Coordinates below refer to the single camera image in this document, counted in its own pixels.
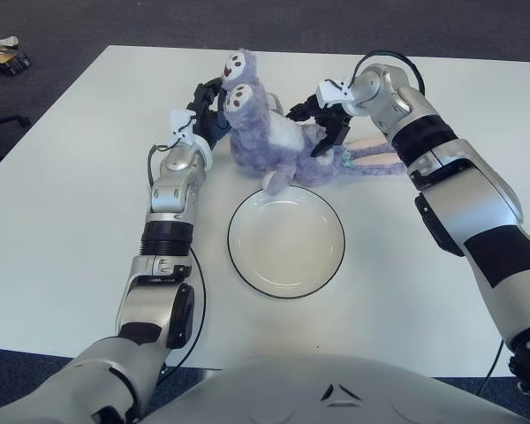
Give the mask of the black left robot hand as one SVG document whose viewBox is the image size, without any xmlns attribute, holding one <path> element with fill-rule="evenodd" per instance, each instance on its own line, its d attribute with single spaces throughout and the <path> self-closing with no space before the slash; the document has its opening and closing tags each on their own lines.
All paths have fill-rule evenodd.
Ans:
<svg viewBox="0 0 530 424">
<path fill-rule="evenodd" d="M 193 100 L 186 108 L 195 113 L 193 132 L 201 136 L 213 150 L 216 143 L 231 129 L 224 112 L 226 90 L 221 78 L 200 83 L 193 93 Z"/>
</svg>

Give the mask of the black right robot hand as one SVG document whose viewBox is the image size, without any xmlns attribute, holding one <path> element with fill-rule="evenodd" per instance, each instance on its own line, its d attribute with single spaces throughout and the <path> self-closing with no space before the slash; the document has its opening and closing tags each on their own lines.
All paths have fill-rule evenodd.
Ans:
<svg viewBox="0 0 530 424">
<path fill-rule="evenodd" d="M 352 116 L 347 114 L 340 104 L 321 107 L 316 95 L 310 95 L 304 102 L 290 108 L 286 116 L 296 122 L 303 122 L 313 117 L 316 124 L 325 129 L 326 135 L 317 142 L 311 156 L 317 157 L 341 146 L 350 131 Z"/>
</svg>

